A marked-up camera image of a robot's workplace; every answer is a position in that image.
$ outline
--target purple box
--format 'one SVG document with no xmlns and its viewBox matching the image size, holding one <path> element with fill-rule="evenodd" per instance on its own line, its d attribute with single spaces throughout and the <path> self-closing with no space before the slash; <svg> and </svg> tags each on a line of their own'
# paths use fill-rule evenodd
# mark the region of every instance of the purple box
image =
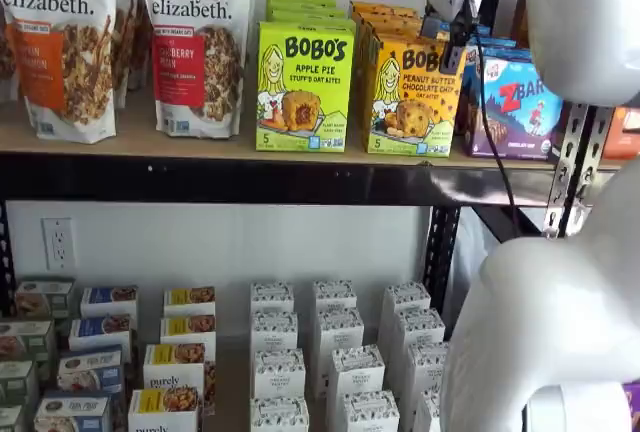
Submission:
<svg viewBox="0 0 640 432">
<path fill-rule="evenodd" d="M 483 47 L 489 130 L 500 157 L 546 159 L 562 99 L 542 83 L 525 49 Z M 480 61 L 471 79 L 465 138 L 469 153 L 493 157 L 482 123 Z"/>
</svg>

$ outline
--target cartoon woman illustration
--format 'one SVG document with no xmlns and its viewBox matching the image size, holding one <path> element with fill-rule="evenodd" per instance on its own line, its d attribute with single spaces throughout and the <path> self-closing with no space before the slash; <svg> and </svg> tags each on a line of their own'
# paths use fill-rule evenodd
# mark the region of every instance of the cartoon woman illustration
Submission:
<svg viewBox="0 0 640 432">
<path fill-rule="evenodd" d="M 282 77 L 284 56 L 271 44 L 262 55 L 258 77 L 258 117 L 270 127 L 286 128 L 282 117 L 282 98 L 287 92 Z"/>
<path fill-rule="evenodd" d="M 373 97 L 373 120 L 384 120 L 387 114 L 396 111 L 400 102 L 398 82 L 400 81 L 400 64 L 394 57 L 389 57 L 382 65 Z"/>
</svg>

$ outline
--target bobo's logo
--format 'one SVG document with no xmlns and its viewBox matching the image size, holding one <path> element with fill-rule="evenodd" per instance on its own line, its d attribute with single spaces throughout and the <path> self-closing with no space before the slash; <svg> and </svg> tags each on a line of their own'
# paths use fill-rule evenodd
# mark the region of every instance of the bobo's logo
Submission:
<svg viewBox="0 0 640 432">
<path fill-rule="evenodd" d="M 284 43 L 287 57 L 295 57 L 298 54 L 305 57 L 310 55 L 312 60 L 333 57 L 335 62 L 340 62 L 344 59 L 344 48 L 347 46 L 347 42 L 340 39 L 309 40 L 303 38 L 298 41 L 297 37 L 288 37 Z"/>
</svg>

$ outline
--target purely elizabeth granola bag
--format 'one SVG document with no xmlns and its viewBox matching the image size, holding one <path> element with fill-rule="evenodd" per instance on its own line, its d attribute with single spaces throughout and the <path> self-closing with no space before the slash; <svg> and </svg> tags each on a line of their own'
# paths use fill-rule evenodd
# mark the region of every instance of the purely elizabeth granola bag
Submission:
<svg viewBox="0 0 640 432">
<path fill-rule="evenodd" d="M 43 139 L 115 135 L 116 0 L 2 0 L 31 124 Z"/>
<path fill-rule="evenodd" d="M 146 0 L 153 24 L 157 129 L 238 133 L 252 0 Z"/>
</svg>

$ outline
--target shelf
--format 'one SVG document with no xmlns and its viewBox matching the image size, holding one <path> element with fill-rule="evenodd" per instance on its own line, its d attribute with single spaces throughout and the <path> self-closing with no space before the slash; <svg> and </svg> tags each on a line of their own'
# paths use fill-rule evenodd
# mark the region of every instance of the shelf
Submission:
<svg viewBox="0 0 640 432">
<path fill-rule="evenodd" d="M 3 198 L 345 205 L 506 204 L 493 159 L 468 157 L 456 141 L 448 159 L 374 155 L 350 124 L 346 151 L 255 150 L 245 114 L 229 140 L 170 138 L 155 130 L 150 90 L 117 114 L 118 136 L 83 145 L 40 140 L 22 104 L 0 108 Z M 554 165 L 505 161 L 516 201 L 547 204 Z"/>
</svg>

